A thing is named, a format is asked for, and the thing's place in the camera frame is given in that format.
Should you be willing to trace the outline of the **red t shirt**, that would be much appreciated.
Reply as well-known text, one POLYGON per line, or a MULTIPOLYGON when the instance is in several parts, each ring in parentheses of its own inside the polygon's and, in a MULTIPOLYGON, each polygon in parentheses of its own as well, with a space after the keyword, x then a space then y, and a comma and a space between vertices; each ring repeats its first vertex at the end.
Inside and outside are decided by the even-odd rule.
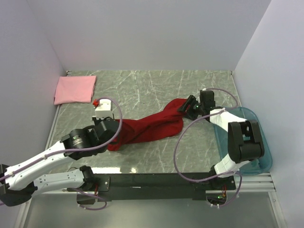
POLYGON ((114 144, 109 144, 109 151, 118 151, 122 146, 145 143, 178 135, 183 129, 184 112, 178 109, 186 99, 176 98, 170 101, 158 113, 139 120, 123 119, 122 129, 114 144))

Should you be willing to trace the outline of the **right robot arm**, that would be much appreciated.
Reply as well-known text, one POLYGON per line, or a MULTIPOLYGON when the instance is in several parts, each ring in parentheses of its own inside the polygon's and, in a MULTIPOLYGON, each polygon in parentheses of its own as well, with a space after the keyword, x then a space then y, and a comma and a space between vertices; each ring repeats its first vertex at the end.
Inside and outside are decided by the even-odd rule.
POLYGON ((206 121, 220 127, 228 134, 228 153, 213 165, 208 176, 192 179, 177 172, 183 179, 192 183, 208 182, 213 188, 221 189, 235 175, 240 175, 240 168, 265 154, 260 125, 257 120, 247 120, 230 113, 231 108, 217 106, 214 89, 203 89, 199 98, 190 95, 178 109, 187 119, 196 123, 206 121))

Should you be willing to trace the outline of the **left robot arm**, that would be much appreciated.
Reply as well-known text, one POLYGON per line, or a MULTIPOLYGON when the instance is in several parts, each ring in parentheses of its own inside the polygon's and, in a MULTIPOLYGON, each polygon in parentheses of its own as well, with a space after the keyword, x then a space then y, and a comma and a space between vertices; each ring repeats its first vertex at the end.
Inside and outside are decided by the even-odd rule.
POLYGON ((107 117, 93 118, 94 124, 74 129, 44 152, 14 166, 0 166, 0 201, 13 207, 27 202, 33 196, 62 188, 88 190, 96 178, 88 166, 74 171, 49 174, 66 162, 95 156, 106 151, 119 134, 122 121, 107 117))

